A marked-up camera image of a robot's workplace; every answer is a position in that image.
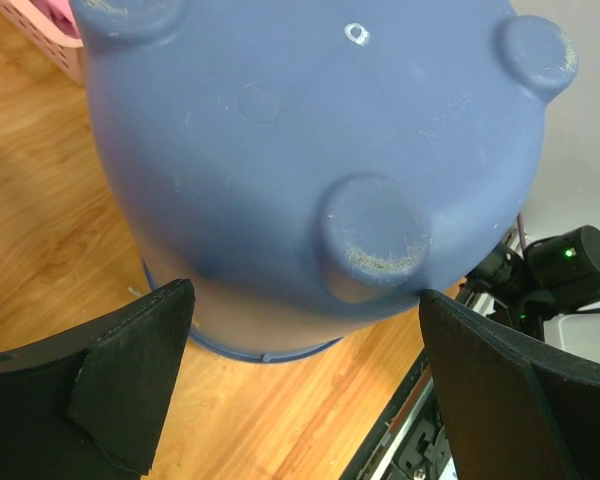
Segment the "blue rim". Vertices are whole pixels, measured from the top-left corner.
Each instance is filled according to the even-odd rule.
[[[151,290],[157,289],[159,285],[153,278],[153,275],[149,271],[149,268],[147,267],[147,264],[144,261],[142,262],[142,268],[144,269],[144,274],[147,277],[147,283],[149,284],[149,288],[151,288]],[[293,362],[296,360],[302,360],[303,358],[311,357],[320,352],[323,352],[324,350],[332,347],[340,341],[340,339],[337,338],[335,340],[331,340],[330,342],[326,342],[315,347],[306,348],[303,350],[296,350],[287,353],[254,354],[218,345],[217,343],[205,338],[204,335],[201,335],[200,332],[196,331],[194,327],[191,327],[191,330],[189,330],[189,339],[213,353],[216,353],[223,357],[231,358],[233,360],[239,360],[241,362],[248,363],[286,363]]]

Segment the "screw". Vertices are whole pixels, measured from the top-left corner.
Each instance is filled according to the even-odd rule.
[[[418,468],[413,472],[413,480],[427,480],[427,472],[424,471],[424,468]]]

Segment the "pink cloth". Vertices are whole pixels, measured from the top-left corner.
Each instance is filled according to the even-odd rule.
[[[69,0],[31,0],[58,29],[73,38],[80,38]]]

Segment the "plastic basket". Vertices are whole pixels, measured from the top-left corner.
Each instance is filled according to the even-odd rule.
[[[30,0],[0,0],[0,11],[78,85],[84,85],[87,57],[82,41],[56,27]]]

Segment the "wooden floor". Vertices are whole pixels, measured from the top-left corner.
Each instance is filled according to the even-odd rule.
[[[0,351],[119,308],[133,291],[147,286],[84,91],[0,16]],[[421,348],[414,312],[288,365],[190,345],[149,478],[336,479]]]

